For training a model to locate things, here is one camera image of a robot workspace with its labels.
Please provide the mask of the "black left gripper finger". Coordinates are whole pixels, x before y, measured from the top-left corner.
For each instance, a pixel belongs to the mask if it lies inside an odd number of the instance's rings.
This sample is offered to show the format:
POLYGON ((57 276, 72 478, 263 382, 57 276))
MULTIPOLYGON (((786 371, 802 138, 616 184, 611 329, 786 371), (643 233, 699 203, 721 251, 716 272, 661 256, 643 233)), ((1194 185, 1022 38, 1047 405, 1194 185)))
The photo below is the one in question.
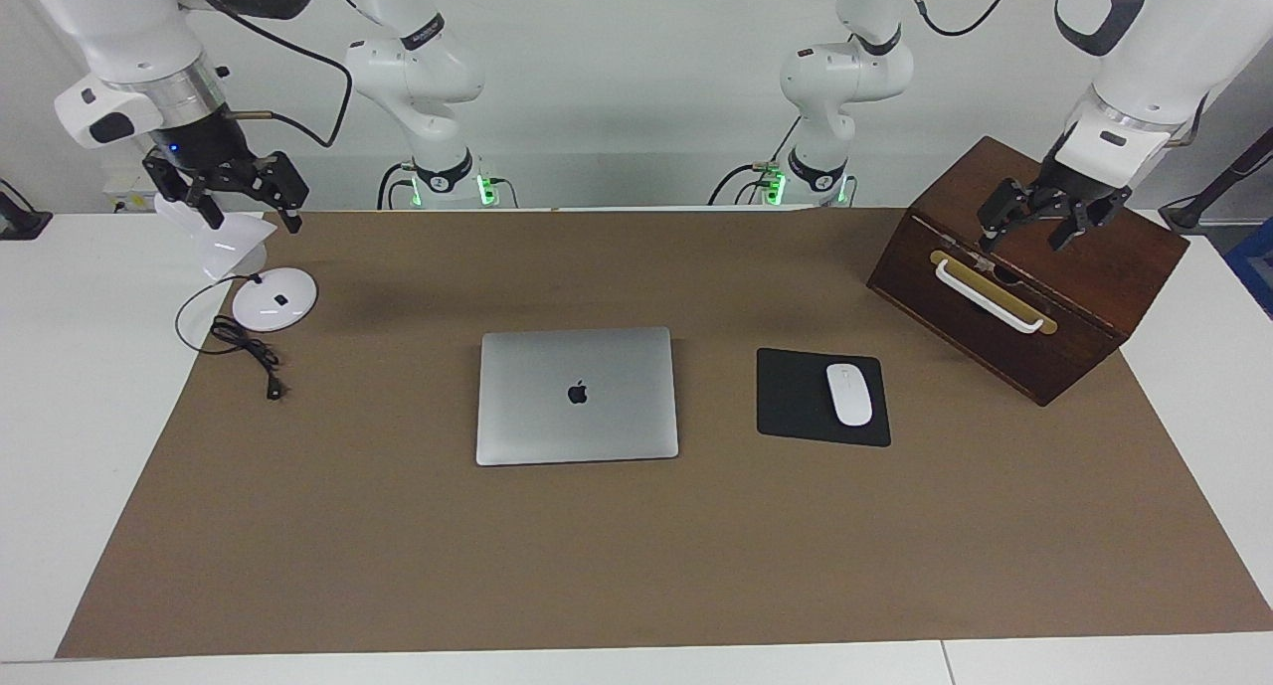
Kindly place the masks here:
POLYGON ((1031 192, 1013 178, 1001 180, 978 209, 983 232, 979 246, 984 252, 994 251, 1006 234, 1032 222, 1030 199, 1031 192))
POLYGON ((1108 227, 1118 211, 1127 205, 1132 194, 1132 188, 1120 188, 1091 202, 1082 202, 1077 199, 1063 196, 1057 205, 1060 210, 1062 223, 1049 236, 1050 248, 1060 252, 1073 239, 1087 233, 1090 229, 1108 227))

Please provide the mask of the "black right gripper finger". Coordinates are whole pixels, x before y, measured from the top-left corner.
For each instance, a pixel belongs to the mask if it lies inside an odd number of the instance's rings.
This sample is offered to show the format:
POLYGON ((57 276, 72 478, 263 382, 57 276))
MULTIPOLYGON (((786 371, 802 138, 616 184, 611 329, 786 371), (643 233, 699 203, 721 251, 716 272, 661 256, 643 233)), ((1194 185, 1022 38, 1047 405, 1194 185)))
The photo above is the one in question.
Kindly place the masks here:
POLYGON ((300 209, 306 202, 306 181, 285 152, 270 152, 255 160, 256 200, 272 208, 283 227, 297 234, 303 227, 300 209))
POLYGON ((144 169, 165 201, 181 202, 193 209, 213 230, 223 227, 224 214, 210 196, 202 174, 197 172, 188 183, 185 174, 169 163, 162 152, 146 152, 144 169))

